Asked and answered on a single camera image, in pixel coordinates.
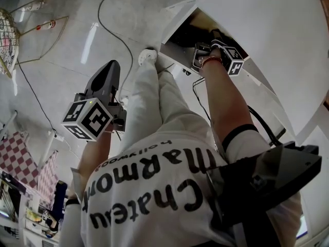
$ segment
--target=white t-shirt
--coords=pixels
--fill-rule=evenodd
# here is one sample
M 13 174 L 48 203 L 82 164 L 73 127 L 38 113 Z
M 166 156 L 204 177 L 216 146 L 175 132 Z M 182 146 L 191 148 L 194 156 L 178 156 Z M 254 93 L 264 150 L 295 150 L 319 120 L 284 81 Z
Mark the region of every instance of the white t-shirt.
M 230 142 L 226 156 L 235 162 L 268 149 L 258 132 L 247 130 Z M 208 202 L 206 170 L 225 164 L 191 133 L 151 135 L 96 168 L 82 205 L 66 209 L 60 246 L 236 246 L 232 230 L 212 226 Z M 299 195 L 268 211 L 282 246 L 294 245 L 300 215 Z

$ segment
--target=wrist bracelet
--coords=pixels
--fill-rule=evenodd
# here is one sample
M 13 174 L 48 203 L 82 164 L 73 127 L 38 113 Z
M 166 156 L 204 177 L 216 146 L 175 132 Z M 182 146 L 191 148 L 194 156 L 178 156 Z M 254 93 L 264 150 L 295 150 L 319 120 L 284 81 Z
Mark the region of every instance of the wrist bracelet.
M 221 63 L 221 65 L 223 64 L 223 61 L 221 58 L 218 58 L 218 57 L 215 57 L 215 56 L 211 56 L 209 58 L 207 58 L 206 60 L 203 61 L 202 63 L 202 67 L 201 68 L 204 68 L 204 65 L 208 62 L 208 61 L 211 61 L 211 60 L 216 60 L 216 61 L 219 61 Z

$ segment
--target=shoe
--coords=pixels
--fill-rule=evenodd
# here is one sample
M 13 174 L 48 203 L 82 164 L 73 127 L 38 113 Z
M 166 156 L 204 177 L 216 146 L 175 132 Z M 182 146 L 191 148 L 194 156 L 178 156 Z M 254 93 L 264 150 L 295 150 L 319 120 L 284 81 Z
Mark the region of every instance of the shoe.
M 141 66 L 145 60 L 151 60 L 152 62 L 156 62 L 158 57 L 158 53 L 152 49 L 144 49 L 138 57 L 138 64 Z

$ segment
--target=leg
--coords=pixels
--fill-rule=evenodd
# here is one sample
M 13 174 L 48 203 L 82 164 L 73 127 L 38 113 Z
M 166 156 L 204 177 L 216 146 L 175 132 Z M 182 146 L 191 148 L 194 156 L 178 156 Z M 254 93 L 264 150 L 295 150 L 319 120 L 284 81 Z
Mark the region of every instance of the leg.
M 145 60 L 136 74 L 129 97 L 125 133 L 119 151 L 155 133 L 162 125 L 159 108 L 159 80 L 153 60 Z
M 163 126 L 158 131 L 192 132 L 213 146 L 214 140 L 209 124 L 189 109 L 171 73 L 160 73 L 159 85 Z

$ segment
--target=person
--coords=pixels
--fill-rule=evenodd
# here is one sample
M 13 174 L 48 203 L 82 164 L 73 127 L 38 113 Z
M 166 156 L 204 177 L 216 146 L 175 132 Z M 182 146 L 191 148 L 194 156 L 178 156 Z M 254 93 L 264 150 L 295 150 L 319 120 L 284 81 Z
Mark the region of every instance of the person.
M 49 226 L 49 229 L 43 231 L 47 238 L 53 238 L 58 232 L 59 222 L 64 218 L 63 214 L 63 206 L 64 199 L 66 195 L 67 184 L 58 181 L 56 184 L 56 192 L 54 203 L 52 205 L 52 210 L 48 210 L 48 218 L 46 220 L 46 224 Z
M 108 159 L 108 132 L 86 145 L 81 205 L 79 193 L 70 196 L 60 246 L 238 245 L 232 229 L 216 226 L 206 170 L 270 146 L 220 57 L 214 50 L 203 60 L 210 127 L 190 111 L 170 72 L 157 74 L 156 51 L 140 54 L 120 152 Z M 281 246 L 295 245 L 301 211 L 298 193 L 267 212 Z

